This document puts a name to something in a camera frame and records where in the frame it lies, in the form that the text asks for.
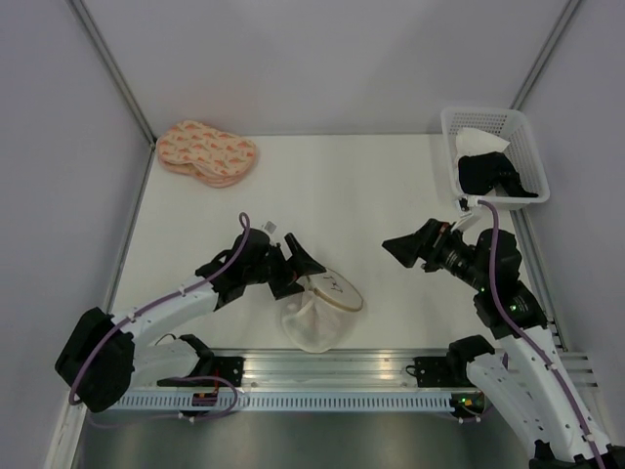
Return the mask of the white mesh laundry bag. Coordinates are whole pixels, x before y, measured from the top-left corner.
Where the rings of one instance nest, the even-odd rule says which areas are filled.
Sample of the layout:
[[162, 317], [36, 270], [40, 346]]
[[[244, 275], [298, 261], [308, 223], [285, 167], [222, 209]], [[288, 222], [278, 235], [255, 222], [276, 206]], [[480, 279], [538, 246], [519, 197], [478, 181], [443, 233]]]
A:
[[288, 299], [280, 322], [292, 345], [321, 354], [338, 347], [358, 322], [365, 301], [343, 276], [327, 270], [306, 277], [304, 291]]

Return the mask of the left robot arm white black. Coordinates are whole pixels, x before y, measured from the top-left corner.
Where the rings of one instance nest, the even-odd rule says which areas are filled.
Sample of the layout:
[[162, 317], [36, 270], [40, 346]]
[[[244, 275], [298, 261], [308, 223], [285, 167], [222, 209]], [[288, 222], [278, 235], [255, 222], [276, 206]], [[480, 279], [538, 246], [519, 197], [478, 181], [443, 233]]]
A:
[[99, 413], [131, 388], [215, 383], [222, 373], [209, 346], [191, 333], [169, 344], [160, 338], [239, 299], [250, 285], [265, 284], [281, 300], [304, 292], [301, 278], [325, 271], [293, 234], [280, 244], [252, 229], [161, 298], [116, 314], [86, 311], [55, 363], [69, 403]]

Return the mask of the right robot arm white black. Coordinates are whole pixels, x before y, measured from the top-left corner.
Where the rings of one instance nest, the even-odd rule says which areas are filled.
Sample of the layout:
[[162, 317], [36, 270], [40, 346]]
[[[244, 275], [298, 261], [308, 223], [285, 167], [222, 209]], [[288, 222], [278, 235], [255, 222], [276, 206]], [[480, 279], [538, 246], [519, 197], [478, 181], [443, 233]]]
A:
[[474, 306], [518, 374], [512, 376], [481, 335], [452, 342], [445, 372], [458, 385], [482, 391], [523, 443], [531, 468], [621, 468], [614, 444], [575, 389], [541, 306], [520, 279], [521, 253], [513, 234], [483, 231], [474, 245], [454, 225], [430, 219], [383, 248], [403, 267], [445, 270], [476, 294]]

